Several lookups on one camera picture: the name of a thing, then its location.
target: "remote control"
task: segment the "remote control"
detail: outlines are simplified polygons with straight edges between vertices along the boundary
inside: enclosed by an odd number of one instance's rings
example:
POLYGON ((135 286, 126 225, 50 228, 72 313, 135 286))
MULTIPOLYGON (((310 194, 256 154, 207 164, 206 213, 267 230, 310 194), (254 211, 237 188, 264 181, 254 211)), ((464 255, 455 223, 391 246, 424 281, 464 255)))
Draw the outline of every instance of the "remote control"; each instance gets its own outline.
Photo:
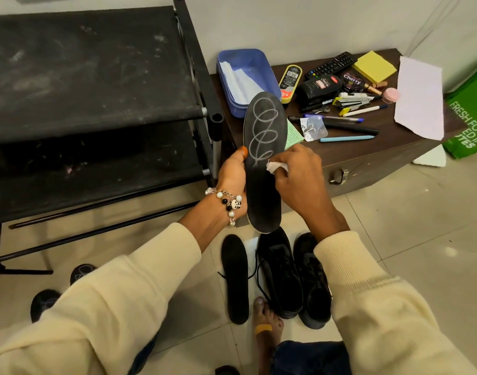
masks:
POLYGON ((312 69, 305 75, 305 77, 307 80, 309 80, 317 79, 324 75, 334 75, 336 72, 350 67, 356 61, 357 60, 354 59, 353 55, 351 55, 348 51, 345 51, 342 54, 336 56, 334 59, 330 60, 329 62, 322 64, 320 67, 312 69))

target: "person's right hand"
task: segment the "person's right hand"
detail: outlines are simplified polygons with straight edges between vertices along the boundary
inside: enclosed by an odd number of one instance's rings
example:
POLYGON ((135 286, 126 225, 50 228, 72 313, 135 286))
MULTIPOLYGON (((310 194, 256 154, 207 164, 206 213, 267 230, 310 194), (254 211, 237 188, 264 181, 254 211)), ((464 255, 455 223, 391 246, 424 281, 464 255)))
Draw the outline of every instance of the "person's right hand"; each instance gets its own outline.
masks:
POLYGON ((350 230, 343 215, 334 208, 322 173, 322 160, 311 149, 295 144, 274 155, 270 162, 286 163, 275 171, 275 187, 282 200, 306 222, 318 241, 350 230))

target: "beaded bracelet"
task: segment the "beaded bracelet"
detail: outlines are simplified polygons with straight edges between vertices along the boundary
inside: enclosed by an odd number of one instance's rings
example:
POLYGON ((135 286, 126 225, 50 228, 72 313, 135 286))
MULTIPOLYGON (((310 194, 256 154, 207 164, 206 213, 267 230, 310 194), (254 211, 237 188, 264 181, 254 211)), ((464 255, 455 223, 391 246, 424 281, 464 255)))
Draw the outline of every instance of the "beaded bracelet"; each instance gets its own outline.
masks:
POLYGON ((217 198, 221 199, 221 202, 227 206, 227 212, 228 216, 230 217, 230 222, 228 223, 228 227, 234 227, 235 226, 235 212, 233 211, 234 209, 239 209, 242 205, 242 196, 233 196, 230 192, 226 192, 225 190, 216 190, 216 188, 208 188, 205 191, 206 195, 209 195, 210 193, 215 193, 217 198))

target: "green shopping bag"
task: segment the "green shopping bag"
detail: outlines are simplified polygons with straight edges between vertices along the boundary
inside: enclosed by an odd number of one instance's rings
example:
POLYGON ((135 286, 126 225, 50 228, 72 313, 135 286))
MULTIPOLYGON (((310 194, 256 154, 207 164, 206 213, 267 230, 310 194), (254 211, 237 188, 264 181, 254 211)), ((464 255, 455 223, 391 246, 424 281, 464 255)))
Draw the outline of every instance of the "green shopping bag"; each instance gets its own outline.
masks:
POLYGON ((446 141, 444 147, 456 159, 473 155, 477 152, 477 72, 450 94, 446 101, 468 128, 446 141))

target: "yellow bandage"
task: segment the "yellow bandage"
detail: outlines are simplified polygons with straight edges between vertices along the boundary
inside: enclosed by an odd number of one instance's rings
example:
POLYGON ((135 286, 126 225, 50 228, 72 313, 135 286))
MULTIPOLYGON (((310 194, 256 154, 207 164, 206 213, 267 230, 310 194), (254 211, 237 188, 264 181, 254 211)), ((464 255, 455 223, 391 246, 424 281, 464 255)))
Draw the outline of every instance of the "yellow bandage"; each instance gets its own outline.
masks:
POLYGON ((272 332, 273 328, 269 323, 262 323, 254 328, 254 335, 258 335, 259 333, 264 332, 266 330, 272 332))

